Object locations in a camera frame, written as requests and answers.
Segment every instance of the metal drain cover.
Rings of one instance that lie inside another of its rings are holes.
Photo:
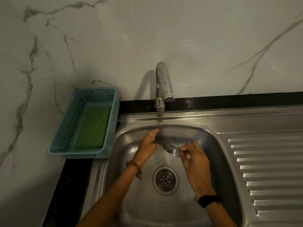
[[[177,172],[169,166],[161,166],[154,172],[153,185],[162,195],[172,195],[179,187]]]

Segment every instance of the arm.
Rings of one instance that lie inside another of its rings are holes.
[[[188,178],[198,198],[215,195],[211,187],[209,161],[198,142],[187,143],[180,147],[179,154]],[[213,202],[206,207],[207,214],[215,227],[236,227],[236,224],[220,203]]]
[[[158,144],[152,143],[158,129],[151,130],[141,141],[133,161],[142,168],[152,156]],[[137,167],[129,165],[118,181],[94,204],[76,227],[106,226],[120,207],[131,182],[138,173]]]

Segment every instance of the folded green cloth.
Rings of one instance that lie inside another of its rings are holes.
[[[74,146],[76,149],[103,147],[110,109],[110,107],[102,107],[91,108],[86,111]]]

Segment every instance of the blue plastic basket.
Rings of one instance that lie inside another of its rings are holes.
[[[77,90],[57,128],[49,153],[63,155],[69,159],[103,159],[111,154],[118,119],[120,96],[114,87]],[[90,108],[111,107],[104,145],[102,148],[76,150],[78,138],[86,111]]]

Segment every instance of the person's left arm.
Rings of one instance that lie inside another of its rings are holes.
[[[152,143],[159,129],[151,130],[141,141],[134,158],[132,159],[140,168],[152,156],[158,144]],[[138,173],[135,165],[129,165],[118,181],[94,204],[88,213],[80,220],[76,227],[106,226],[120,207],[131,182]]]

